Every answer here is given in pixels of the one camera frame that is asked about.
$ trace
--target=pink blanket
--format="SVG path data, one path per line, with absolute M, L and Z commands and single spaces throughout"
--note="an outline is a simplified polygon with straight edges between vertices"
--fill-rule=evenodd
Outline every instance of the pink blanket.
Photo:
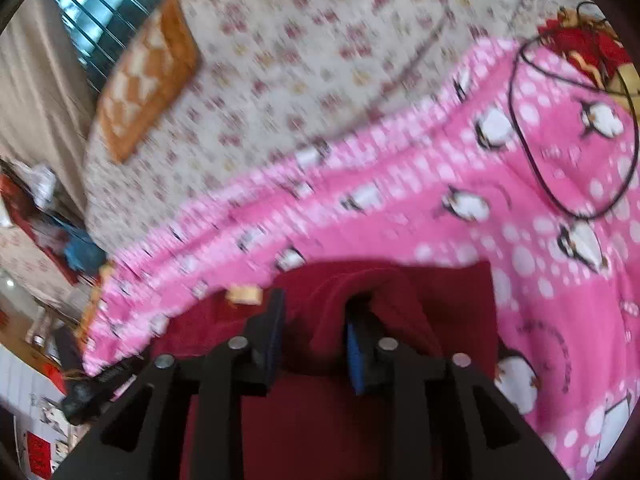
M 640 270 L 638 176 L 603 220 L 562 217 L 508 118 L 516 48 L 479 41 L 437 98 L 190 202 L 122 251 L 91 328 L 88 371 L 139 351 L 208 292 L 269 283 L 306 261 L 483 258 L 502 339 L 495 384 L 572 478 L 588 477 L 640 394 L 640 285 L 630 278 Z M 542 48 L 528 56 L 586 81 Z M 563 203 L 588 212 L 610 200 L 632 158 L 621 108 L 521 64 L 514 110 Z

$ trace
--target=orange pillow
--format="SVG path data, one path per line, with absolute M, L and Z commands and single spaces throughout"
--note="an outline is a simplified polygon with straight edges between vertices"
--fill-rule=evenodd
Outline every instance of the orange pillow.
M 163 0 L 122 54 L 98 102 L 97 118 L 116 162 L 133 153 L 199 60 L 180 0 Z

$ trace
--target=window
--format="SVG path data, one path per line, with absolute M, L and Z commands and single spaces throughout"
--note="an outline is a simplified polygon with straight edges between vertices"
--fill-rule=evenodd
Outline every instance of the window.
M 160 0 L 56 0 L 96 96 L 127 43 Z

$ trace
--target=beige curtain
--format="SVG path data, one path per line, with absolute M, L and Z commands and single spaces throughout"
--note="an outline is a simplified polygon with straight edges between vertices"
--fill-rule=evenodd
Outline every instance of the beige curtain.
M 25 0 L 0 35 L 0 155 L 49 164 L 82 213 L 82 162 L 93 116 L 58 5 Z

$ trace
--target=red label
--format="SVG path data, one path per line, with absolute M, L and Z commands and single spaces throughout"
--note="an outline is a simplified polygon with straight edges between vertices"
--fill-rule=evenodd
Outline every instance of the red label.
M 49 480 L 51 478 L 51 444 L 31 431 L 27 431 L 27 454 L 31 472 L 44 480 Z

